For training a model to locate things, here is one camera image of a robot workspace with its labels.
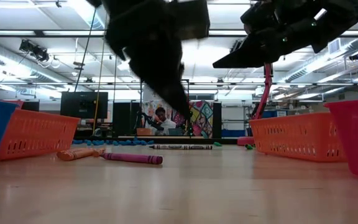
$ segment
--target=orange plastic basket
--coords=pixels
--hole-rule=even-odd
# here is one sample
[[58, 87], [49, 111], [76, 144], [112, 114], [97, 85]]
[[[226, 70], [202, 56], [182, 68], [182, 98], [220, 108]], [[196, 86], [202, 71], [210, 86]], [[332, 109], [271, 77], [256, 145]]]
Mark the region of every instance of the orange plastic basket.
[[330, 113], [249, 121], [259, 152], [316, 162], [346, 161]]
[[79, 120], [15, 110], [0, 144], [0, 161], [69, 149]]
[[5, 103], [14, 103], [16, 104], [16, 109], [22, 109], [23, 103], [24, 101], [22, 100], [0, 100], [1, 102], [5, 102]]

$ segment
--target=black monitor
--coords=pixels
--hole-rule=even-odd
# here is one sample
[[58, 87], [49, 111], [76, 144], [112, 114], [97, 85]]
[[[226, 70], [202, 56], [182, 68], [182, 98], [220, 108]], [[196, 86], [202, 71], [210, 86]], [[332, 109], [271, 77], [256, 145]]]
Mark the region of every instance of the black monitor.
[[40, 102], [23, 102], [22, 110], [40, 111]]
[[[99, 93], [98, 119], [107, 118], [108, 96], [108, 93]], [[93, 119], [97, 98], [97, 92], [62, 92], [60, 115]]]

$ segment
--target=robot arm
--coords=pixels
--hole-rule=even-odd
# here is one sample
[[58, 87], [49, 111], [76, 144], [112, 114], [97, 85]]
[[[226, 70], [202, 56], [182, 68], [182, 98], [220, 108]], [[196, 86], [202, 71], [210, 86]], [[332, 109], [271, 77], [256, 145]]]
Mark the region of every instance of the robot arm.
[[241, 21], [248, 36], [214, 68], [261, 67], [308, 45], [318, 53], [358, 22], [358, 0], [260, 1]]
[[181, 41], [208, 36], [206, 0], [87, 0], [103, 3], [110, 21], [106, 42], [131, 70], [173, 109], [189, 118]]

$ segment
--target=man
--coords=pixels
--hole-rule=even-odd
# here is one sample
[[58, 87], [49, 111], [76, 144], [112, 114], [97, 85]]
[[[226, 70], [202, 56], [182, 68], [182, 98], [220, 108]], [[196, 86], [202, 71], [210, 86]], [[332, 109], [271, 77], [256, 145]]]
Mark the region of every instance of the man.
[[158, 119], [161, 121], [161, 127], [164, 128], [163, 131], [157, 131], [155, 128], [152, 128], [153, 133], [155, 134], [163, 134], [163, 135], [169, 135], [168, 130], [170, 128], [176, 128], [177, 124], [165, 116], [165, 109], [162, 107], [159, 107], [155, 110], [155, 115], [157, 115]]

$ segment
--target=pipe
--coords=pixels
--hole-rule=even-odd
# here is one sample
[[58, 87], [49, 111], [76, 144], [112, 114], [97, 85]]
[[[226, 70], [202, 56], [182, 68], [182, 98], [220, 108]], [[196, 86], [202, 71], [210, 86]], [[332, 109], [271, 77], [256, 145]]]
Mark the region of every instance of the pipe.
[[[333, 50], [330, 52], [330, 47], [332, 48], [339, 47], [339, 50]], [[318, 53], [311, 59], [308, 59], [302, 65], [295, 67], [294, 69], [290, 70], [288, 74], [280, 79], [278, 82], [292, 82], [297, 78], [310, 74], [311, 72], [323, 68], [324, 66], [333, 63], [335, 58], [338, 57], [347, 57], [348, 55], [353, 54], [355, 51], [358, 50], [358, 38], [354, 39], [353, 41], [348, 41], [348, 39], [338, 38], [331, 43], [329, 43], [328, 48], [323, 50], [322, 52]]]
[[[5, 64], [11, 62], [14, 65], [19, 65], [19, 62], [21, 61], [20, 65], [22, 65], [24, 69], [28, 69], [29, 72], [32, 72], [33, 75], [35, 75], [35, 77], [37, 75], [43, 76], [57, 83], [73, 82], [73, 80], [68, 79], [46, 68], [42, 68], [41, 66], [37, 65], [35, 62], [32, 62], [27, 58], [23, 58], [23, 56], [17, 55], [14, 52], [5, 49], [4, 47], [1, 46], [0, 46], [0, 60], [2, 60]], [[90, 91], [90, 89], [83, 86], [81, 87], [81, 91]]]

